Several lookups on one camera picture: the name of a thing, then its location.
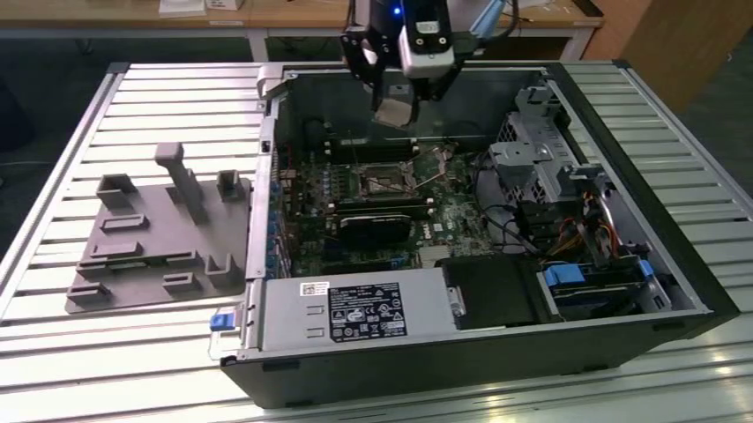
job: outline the metal slatted table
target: metal slatted table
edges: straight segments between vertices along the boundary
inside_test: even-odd
[[[259,65],[130,65],[104,78],[1,264],[0,420],[695,421],[751,412],[750,200],[631,70],[611,63],[566,66],[741,317],[607,371],[311,410],[260,409],[207,351],[207,321],[233,298],[64,312],[102,173],[125,172],[141,185],[165,183],[153,148],[180,141],[199,179],[227,168],[253,177]],[[595,161],[578,126],[574,136]]]

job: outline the white table leg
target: white table leg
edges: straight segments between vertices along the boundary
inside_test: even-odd
[[[588,27],[578,28],[575,30],[575,33],[568,39],[564,49],[562,50],[562,56],[559,57],[560,60],[572,61],[582,58],[583,51],[586,51],[586,47],[588,46],[592,29],[594,28]]]
[[[251,46],[251,55],[255,62],[269,62],[269,54],[267,52],[267,34],[265,28],[248,30],[248,45]]]

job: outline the power supply label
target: power supply label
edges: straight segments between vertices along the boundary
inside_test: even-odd
[[[329,288],[329,338],[333,342],[404,337],[400,284]]]

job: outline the blue latch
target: blue latch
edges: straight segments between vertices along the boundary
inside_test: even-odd
[[[555,264],[543,272],[546,286],[582,284],[586,281],[576,264]]]
[[[213,315],[209,320],[209,330],[212,332],[219,332],[221,330],[235,329],[235,313],[221,313]]]
[[[650,263],[646,260],[639,261],[639,271],[643,273],[644,278],[650,278],[654,274],[654,268],[650,267]]]

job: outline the gray 3d-printed holder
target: gray 3d-printed holder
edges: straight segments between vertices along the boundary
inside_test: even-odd
[[[68,313],[243,292],[251,181],[228,170],[215,182],[197,182],[179,143],[159,144],[153,161],[173,185],[136,188],[126,174],[100,180],[102,207],[68,288]]]

